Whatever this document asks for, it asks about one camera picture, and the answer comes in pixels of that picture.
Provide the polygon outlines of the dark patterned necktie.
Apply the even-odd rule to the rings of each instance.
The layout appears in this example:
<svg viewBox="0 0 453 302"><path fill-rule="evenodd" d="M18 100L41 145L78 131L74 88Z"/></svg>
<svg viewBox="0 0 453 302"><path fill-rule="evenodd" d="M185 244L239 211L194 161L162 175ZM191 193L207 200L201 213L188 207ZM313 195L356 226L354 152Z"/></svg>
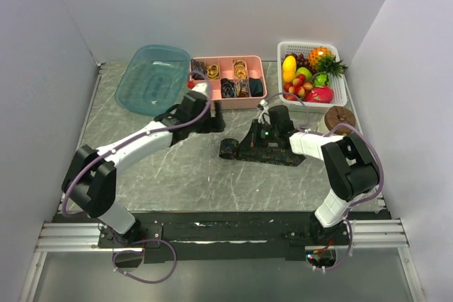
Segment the dark patterned necktie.
<svg viewBox="0 0 453 302"><path fill-rule="evenodd" d="M252 147L237 139L222 139L219 146L219 157L226 160L236 160L254 163L267 163L297 167L306 157L295 154L289 149L278 146Z"/></svg>

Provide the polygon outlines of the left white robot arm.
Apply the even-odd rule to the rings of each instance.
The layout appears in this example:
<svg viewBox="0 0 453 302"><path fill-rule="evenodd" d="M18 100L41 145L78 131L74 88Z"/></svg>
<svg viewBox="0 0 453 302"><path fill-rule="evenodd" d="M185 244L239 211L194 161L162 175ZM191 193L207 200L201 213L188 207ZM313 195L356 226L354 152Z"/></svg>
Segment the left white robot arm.
<svg viewBox="0 0 453 302"><path fill-rule="evenodd" d="M157 115L141 130L107 146L81 146L71 160L62 183L65 200L83 213L111 228L125 247L140 238L139 219L116 201L117 179L125 170L157 151L172 147L192 133L223 132L225 122L220 102L191 90L179 104Z"/></svg>

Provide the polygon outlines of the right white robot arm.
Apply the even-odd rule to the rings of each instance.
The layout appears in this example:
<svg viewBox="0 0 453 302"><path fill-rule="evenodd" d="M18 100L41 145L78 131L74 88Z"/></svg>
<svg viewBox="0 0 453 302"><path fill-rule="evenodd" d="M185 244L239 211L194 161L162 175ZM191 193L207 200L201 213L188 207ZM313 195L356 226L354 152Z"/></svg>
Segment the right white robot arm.
<svg viewBox="0 0 453 302"><path fill-rule="evenodd" d="M326 198L312 213L310 238L323 245L334 236L353 207L374 199L384 184L384 171L377 152L353 126L337 124L320 133L294 126L289 111L277 105L251 123L239 147L248 161L297 166L306 157L323 161L331 186Z"/></svg>

